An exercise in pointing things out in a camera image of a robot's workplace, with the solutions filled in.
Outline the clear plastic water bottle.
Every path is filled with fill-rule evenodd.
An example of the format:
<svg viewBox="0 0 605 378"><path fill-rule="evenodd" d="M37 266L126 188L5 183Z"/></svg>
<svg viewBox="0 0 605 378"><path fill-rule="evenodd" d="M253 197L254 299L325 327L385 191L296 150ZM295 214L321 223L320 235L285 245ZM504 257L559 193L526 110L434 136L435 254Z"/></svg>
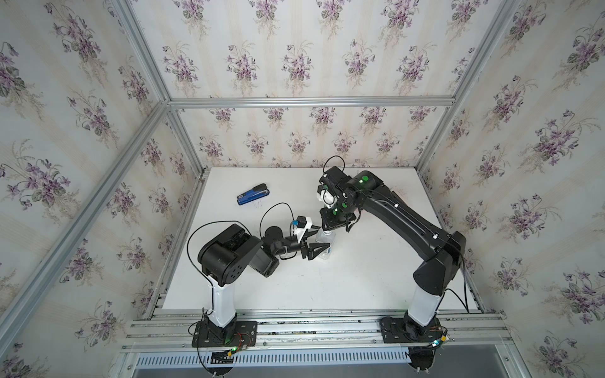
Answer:
<svg viewBox="0 0 605 378"><path fill-rule="evenodd" d="M315 236L315 242L321 244L324 250L318 255L319 258L324 260L328 259L332 253L332 246L336 239L336 233L334 231L326 231L321 228Z"/></svg>

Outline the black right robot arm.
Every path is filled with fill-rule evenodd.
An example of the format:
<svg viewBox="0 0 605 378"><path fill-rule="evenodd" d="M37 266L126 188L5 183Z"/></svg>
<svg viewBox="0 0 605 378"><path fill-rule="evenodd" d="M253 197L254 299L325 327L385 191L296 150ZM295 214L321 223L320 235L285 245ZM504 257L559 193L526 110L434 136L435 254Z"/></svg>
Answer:
<svg viewBox="0 0 605 378"><path fill-rule="evenodd" d="M334 166L319 179L318 195L325 205L320 210L323 230L344 228L349 232L365 211L415 250L422 264L413 274L416 289L403 318L403 330L408 337L418 340L434 329L436 312L447 286L463 264L466 237L461 232L446 232L427 221L368 170L351 177Z"/></svg>

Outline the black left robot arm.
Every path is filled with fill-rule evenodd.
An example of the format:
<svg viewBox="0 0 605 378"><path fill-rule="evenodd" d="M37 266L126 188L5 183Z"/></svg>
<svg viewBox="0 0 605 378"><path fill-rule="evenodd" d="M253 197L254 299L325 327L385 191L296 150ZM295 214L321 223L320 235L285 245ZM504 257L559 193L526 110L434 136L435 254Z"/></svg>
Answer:
<svg viewBox="0 0 605 378"><path fill-rule="evenodd" d="M197 258L212 292L210 325L223 332L235 323L233 284L245 269L270 277L283 260L301 255L312 261L327 255L333 240L334 234L313 225L309 217L295 219L288 235L278 226L267 228L261 238L238 223L228 226L201 248Z"/></svg>

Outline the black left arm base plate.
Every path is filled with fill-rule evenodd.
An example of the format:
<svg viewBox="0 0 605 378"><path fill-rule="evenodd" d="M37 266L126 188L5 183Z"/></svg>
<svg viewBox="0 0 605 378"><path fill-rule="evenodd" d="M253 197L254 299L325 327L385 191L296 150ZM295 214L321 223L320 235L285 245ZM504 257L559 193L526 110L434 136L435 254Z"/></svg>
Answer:
<svg viewBox="0 0 605 378"><path fill-rule="evenodd" d="M192 347L253 347L256 344L257 335L257 321L238 321L237 318L234 318L221 328L209 318L203 318L195 323L195 329L192 331Z"/></svg>

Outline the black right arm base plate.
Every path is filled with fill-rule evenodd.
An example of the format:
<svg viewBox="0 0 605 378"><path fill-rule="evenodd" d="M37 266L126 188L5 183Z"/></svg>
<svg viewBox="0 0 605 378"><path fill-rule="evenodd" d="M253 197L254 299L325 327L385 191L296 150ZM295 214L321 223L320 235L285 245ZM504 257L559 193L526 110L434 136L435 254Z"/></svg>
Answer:
<svg viewBox="0 0 605 378"><path fill-rule="evenodd" d="M406 313L403 318L381 318L379 326L384 343L425 343L437 347L447 339L447 329L436 316L427 325L420 325Z"/></svg>

